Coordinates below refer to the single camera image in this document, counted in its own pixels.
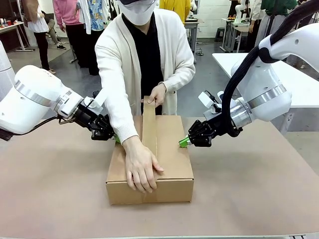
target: brown box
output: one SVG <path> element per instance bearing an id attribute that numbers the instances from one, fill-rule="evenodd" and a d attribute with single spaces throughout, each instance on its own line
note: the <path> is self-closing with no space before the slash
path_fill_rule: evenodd
<path id="1" fill-rule="evenodd" d="M 142 135 L 143 118 L 134 118 Z M 158 202 L 190 202 L 194 176 L 187 148 L 178 141 L 185 137 L 180 116 L 156 116 L 157 155 L 164 173 L 155 173 L 158 188 L 152 193 L 132 190 L 126 182 L 125 151 L 116 144 L 108 173 L 106 188 L 110 204 L 140 204 Z"/>

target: white face mask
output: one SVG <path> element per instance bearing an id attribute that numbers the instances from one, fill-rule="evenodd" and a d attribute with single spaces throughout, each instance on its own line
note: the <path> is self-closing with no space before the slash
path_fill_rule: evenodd
<path id="1" fill-rule="evenodd" d="M 125 17 L 134 25 L 145 25 L 152 16 L 156 6 L 155 0 L 140 0 L 128 5 L 118 1 L 119 8 Z"/>

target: black cap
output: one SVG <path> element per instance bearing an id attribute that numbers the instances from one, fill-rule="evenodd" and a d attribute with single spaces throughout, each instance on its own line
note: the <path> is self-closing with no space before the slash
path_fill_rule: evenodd
<path id="1" fill-rule="evenodd" d="M 119 0 L 123 5 L 128 5 L 139 0 Z"/>

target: yellow hoodie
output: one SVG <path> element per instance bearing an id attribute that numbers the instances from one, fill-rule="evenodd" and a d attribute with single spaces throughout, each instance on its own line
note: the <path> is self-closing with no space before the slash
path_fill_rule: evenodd
<path id="1" fill-rule="evenodd" d="M 183 24 L 189 14 L 190 0 L 160 0 L 160 8 L 176 12 Z"/>

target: desk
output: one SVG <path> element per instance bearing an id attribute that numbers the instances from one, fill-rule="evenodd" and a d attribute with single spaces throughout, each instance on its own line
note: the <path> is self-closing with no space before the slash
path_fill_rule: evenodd
<path id="1" fill-rule="evenodd" d="M 225 24 L 225 32 L 223 37 L 223 44 L 220 46 L 225 52 L 234 52 L 235 51 L 235 43 L 238 41 L 236 52 L 239 52 L 239 47 L 241 43 L 242 36 L 248 32 L 249 24 L 248 23 L 241 23 L 241 24 L 234 24 L 233 20 L 228 20 L 226 18 L 222 19 L 226 22 Z"/>
<path id="2" fill-rule="evenodd" d="M 204 23 L 202 19 L 198 19 L 198 21 L 186 21 L 185 28 L 190 29 L 191 34 L 191 50 L 194 52 L 194 63 L 197 63 L 196 60 L 196 46 L 197 46 L 197 30 L 198 25 Z"/>
<path id="3" fill-rule="evenodd" d="M 183 119 L 185 131 L 196 119 Z M 238 138 L 217 137 L 211 148 L 189 147 L 191 203 L 110 206 L 105 181 L 113 145 L 56 121 L 12 138 L 0 154 L 0 237 L 319 232 L 319 177 L 269 122 L 255 121 Z"/>
<path id="4" fill-rule="evenodd" d="M 23 22 L 18 22 L 17 24 L 13 24 L 11 26 L 7 26 L 7 27 L 4 27 L 4 28 L 0 28 L 0 34 L 2 33 L 5 33 L 7 31 L 12 31 L 12 30 L 16 30 L 16 34 L 18 35 L 18 39 L 19 39 L 19 42 L 20 42 L 20 45 L 21 45 L 21 50 L 16 50 L 16 51 L 34 51 L 32 49 L 26 49 L 23 45 L 23 42 L 22 42 L 22 39 L 21 39 L 21 36 L 20 36 L 20 33 L 19 33 L 19 30 L 18 30 L 18 26 L 22 25 Z"/>
<path id="5" fill-rule="evenodd" d="M 236 62 L 243 61 L 246 55 L 247 53 L 215 53 L 213 58 L 230 78 L 232 67 Z M 283 85 L 293 94 L 291 109 L 285 114 L 280 128 L 284 134 L 288 131 L 297 108 L 319 108 L 319 82 L 283 61 L 272 66 Z"/>

